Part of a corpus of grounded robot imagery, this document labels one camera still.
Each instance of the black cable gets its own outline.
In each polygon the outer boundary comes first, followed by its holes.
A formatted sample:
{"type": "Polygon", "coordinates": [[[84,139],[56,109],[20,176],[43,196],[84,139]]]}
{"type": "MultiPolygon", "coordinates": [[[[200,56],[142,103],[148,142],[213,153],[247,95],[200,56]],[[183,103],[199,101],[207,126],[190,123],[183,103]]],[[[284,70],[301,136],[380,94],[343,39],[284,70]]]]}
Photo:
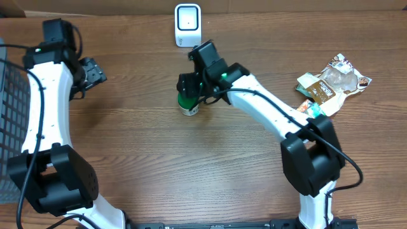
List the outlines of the black cable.
{"type": "Polygon", "coordinates": [[[66,221],[73,219],[73,218],[79,218],[79,221],[83,219],[83,221],[87,222],[90,226],[92,226],[94,229],[100,229],[92,220],[88,219],[86,216],[81,215],[81,214],[73,214],[70,216],[65,217],[64,219],[61,219],[60,221],[52,224],[51,226],[47,227],[46,229],[54,229],[57,226],[61,225],[62,223],[65,223],[66,221]]]}
{"type": "Polygon", "coordinates": [[[0,47],[10,47],[10,48],[23,48],[29,49],[30,47],[24,45],[12,45],[12,44],[1,44],[0,47]]]}
{"type": "Polygon", "coordinates": [[[72,25],[72,28],[74,28],[74,30],[76,31],[76,33],[78,34],[78,37],[79,37],[79,50],[78,50],[78,53],[76,54],[76,57],[79,59],[82,56],[82,50],[83,50],[82,35],[81,35],[79,29],[75,25],[72,25]]]}
{"type": "Polygon", "coordinates": [[[336,151],[339,155],[344,157],[346,159],[346,161],[348,161],[356,169],[356,171],[357,171],[357,173],[359,175],[358,182],[356,182],[354,184],[334,188],[332,190],[329,190],[326,193],[326,197],[325,197],[325,222],[326,222],[326,228],[328,228],[328,226],[329,226],[328,198],[330,198],[331,194],[333,192],[335,192],[335,191],[347,190],[347,189],[351,189],[351,188],[355,188],[355,187],[359,186],[363,182],[363,172],[362,172],[361,168],[348,155],[346,155],[344,152],[342,152],[339,149],[337,149],[336,147],[334,147],[331,143],[327,142],[325,139],[323,139],[321,136],[316,134],[314,131],[311,131],[311,130],[307,129],[305,126],[303,126],[302,124],[297,122],[292,116],[287,114],[283,109],[281,109],[278,105],[276,105],[276,103],[274,103],[271,99],[269,99],[267,96],[263,95],[262,93],[260,93],[258,91],[243,89],[243,88],[230,88],[230,89],[214,92],[212,95],[205,96],[204,98],[197,101],[197,103],[194,104],[194,106],[192,106],[192,107],[194,108],[197,104],[199,104],[201,102],[205,102],[210,97],[214,97],[216,95],[222,95],[222,94],[224,94],[226,92],[247,92],[247,93],[252,93],[254,95],[258,95],[258,96],[262,97],[264,100],[266,100],[268,103],[270,103],[277,111],[279,111],[282,115],[284,115],[289,121],[291,121],[292,123],[297,125],[299,128],[301,128],[302,130],[304,130],[308,134],[312,135],[312,137],[314,137],[315,140],[320,141],[321,143],[325,144],[325,146],[330,147],[331,149],[336,151]]]}
{"type": "Polygon", "coordinates": [[[38,79],[38,77],[31,71],[26,70],[24,67],[22,67],[18,64],[14,64],[7,60],[0,59],[0,62],[3,62],[5,64],[10,65],[11,67],[15,67],[16,69],[25,71],[27,74],[30,74],[32,76],[32,78],[36,81],[36,83],[38,84],[39,96],[40,96],[40,100],[41,100],[40,101],[41,105],[40,105],[40,112],[39,112],[39,121],[38,121],[39,125],[38,125],[38,133],[37,133],[37,142],[36,142],[36,146],[34,148],[34,152],[32,154],[30,166],[29,166],[27,174],[25,175],[25,178],[24,178],[23,186],[21,188],[20,199],[18,201],[18,207],[17,207],[17,216],[16,216],[17,228],[23,229],[23,226],[21,224],[21,212],[22,212],[23,203],[24,203],[24,196],[25,196],[25,193],[27,192],[27,183],[28,183],[28,180],[30,179],[31,172],[34,168],[37,154],[39,151],[39,146],[41,144],[41,139],[42,139],[42,135],[43,135],[44,103],[45,103],[44,102],[45,101],[44,100],[44,88],[43,88],[40,80],[38,79]]]}

